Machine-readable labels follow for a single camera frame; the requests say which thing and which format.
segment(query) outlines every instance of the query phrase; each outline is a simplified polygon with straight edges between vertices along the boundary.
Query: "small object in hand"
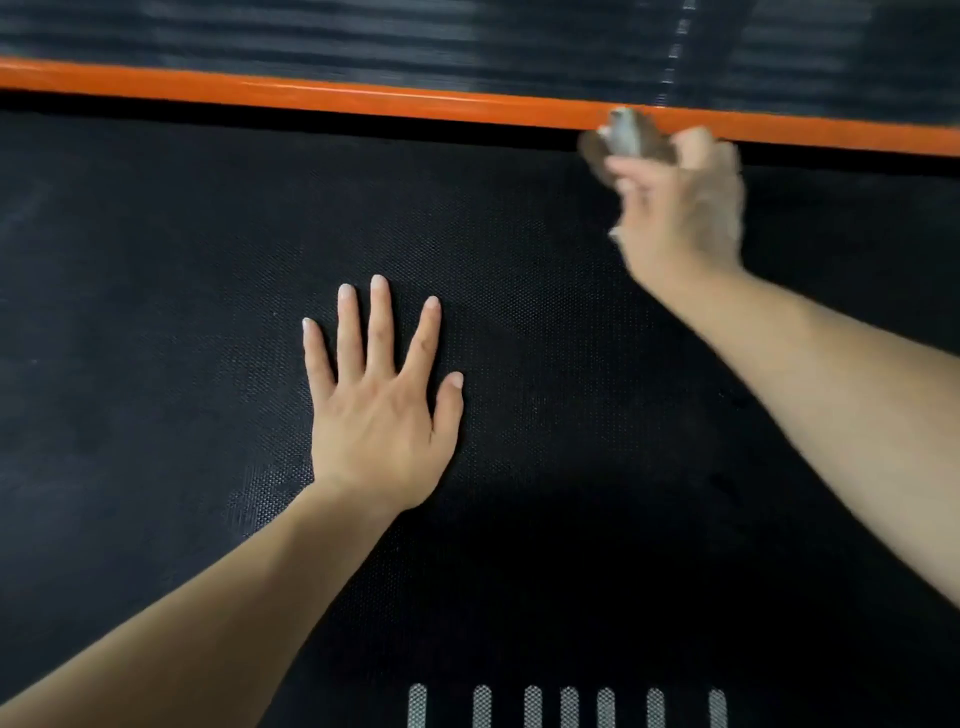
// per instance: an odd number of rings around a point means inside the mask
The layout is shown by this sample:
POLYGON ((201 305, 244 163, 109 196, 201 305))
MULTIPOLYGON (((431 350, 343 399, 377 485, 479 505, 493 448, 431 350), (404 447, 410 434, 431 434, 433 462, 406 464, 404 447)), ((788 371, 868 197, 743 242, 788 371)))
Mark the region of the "small object in hand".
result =
POLYGON ((607 171, 604 160, 614 157, 656 159, 677 163, 677 150, 644 113, 629 107, 611 110, 608 122, 595 132, 583 132, 577 149, 594 176, 613 189, 616 178, 607 171))

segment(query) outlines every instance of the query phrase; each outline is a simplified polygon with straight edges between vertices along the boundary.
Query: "finger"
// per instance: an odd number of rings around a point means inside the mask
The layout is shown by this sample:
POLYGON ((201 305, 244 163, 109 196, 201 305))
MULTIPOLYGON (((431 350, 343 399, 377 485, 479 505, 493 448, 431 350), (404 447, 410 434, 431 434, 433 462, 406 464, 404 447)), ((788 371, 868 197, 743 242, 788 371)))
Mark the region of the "finger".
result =
POLYGON ((310 399, 313 408, 333 394, 336 386, 333 382, 333 372, 330 370, 330 360, 326 355, 324 335, 312 319, 303 319, 303 363, 306 365, 306 380, 310 385, 310 399))
POLYGON ((374 276, 370 281, 367 374, 394 374, 394 312, 390 303, 390 284, 380 275, 374 276))
POLYGON ((724 169, 735 175, 740 174, 740 153, 735 144, 729 141, 720 142, 717 144, 717 156, 720 157, 724 169))
POLYGON ((454 372, 446 376, 437 392, 437 407, 433 413, 433 439, 430 447, 435 448, 437 457, 443 461, 443 467, 450 462, 457 447, 460 433, 460 418, 464 414, 464 376, 454 372))
POLYGON ((440 339, 440 300, 431 296, 420 312, 420 325, 410 342, 407 360, 403 362, 402 375, 409 378, 418 388, 426 390, 427 379, 433 368, 433 359, 437 355, 437 342, 440 339))
POLYGON ((626 178, 640 187, 649 189, 662 186, 676 177, 677 172, 676 167, 671 164, 633 157, 607 157, 607 169, 617 177, 626 178))
POLYGON ((342 384, 359 380, 364 370, 360 304, 348 283, 337 294, 337 318, 337 381, 342 384))
POLYGON ((616 181, 616 191, 620 195, 622 212, 616 223, 616 228, 611 231, 611 237, 619 243, 619 230, 622 228, 635 229, 642 226, 650 213, 650 207, 644 190, 637 186, 633 180, 621 177, 616 181))
POLYGON ((683 169, 709 169, 715 163, 716 140, 707 127, 694 127, 673 135, 683 169))

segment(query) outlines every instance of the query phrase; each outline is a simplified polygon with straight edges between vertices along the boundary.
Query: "wrist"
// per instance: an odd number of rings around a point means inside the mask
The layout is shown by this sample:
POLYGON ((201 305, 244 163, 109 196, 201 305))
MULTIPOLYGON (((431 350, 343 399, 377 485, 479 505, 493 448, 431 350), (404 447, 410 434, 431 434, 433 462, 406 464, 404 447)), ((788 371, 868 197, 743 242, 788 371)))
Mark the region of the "wrist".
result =
POLYGON ((699 256, 684 256, 645 276, 640 284, 686 321, 700 310, 710 308, 718 297, 729 296, 751 278, 739 264, 720 265, 699 256))
POLYGON ((330 515, 337 521, 359 530, 382 534, 390 527, 399 510, 383 498, 372 497, 363 488, 334 479, 319 479, 310 483, 294 498, 288 510, 300 527, 317 528, 328 523, 330 515))

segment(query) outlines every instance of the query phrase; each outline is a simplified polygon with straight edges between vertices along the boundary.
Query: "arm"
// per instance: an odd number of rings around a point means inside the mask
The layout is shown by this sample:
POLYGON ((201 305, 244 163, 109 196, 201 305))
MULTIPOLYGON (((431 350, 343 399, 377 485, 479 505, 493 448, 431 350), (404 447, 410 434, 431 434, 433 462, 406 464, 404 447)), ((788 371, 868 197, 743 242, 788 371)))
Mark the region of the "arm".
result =
POLYGON ((386 280, 372 283, 366 365, 349 286, 339 317, 337 384, 320 330, 303 322, 315 482, 232 553, 0 707, 0 723, 256 724, 303 641, 394 517, 436 487, 463 411, 460 374, 444 381, 432 420, 427 409, 436 299, 423 309, 399 375, 386 280))
POLYGON ((634 278, 737 372, 833 492, 960 605, 960 359, 746 273, 736 154, 678 135, 682 168, 612 159, 634 278))

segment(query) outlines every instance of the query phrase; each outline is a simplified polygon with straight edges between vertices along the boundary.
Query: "black trampoline mat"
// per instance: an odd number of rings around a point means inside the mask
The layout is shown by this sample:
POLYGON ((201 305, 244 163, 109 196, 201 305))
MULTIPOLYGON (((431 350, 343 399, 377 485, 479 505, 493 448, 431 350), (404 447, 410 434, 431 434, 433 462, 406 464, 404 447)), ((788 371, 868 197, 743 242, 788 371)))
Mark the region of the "black trampoline mat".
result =
MULTIPOLYGON (((266 725, 401 728, 414 685, 427 728, 477 686, 493 728, 531 686, 544 728, 564 688, 587 727, 602 689, 617 726, 956 721, 960 617, 630 281, 572 139, 71 109, 0 112, 0 700, 309 481, 300 318, 382 273, 402 348, 444 303, 461 444, 266 725)), ((746 152, 752 270, 960 352, 955 168, 746 152)))

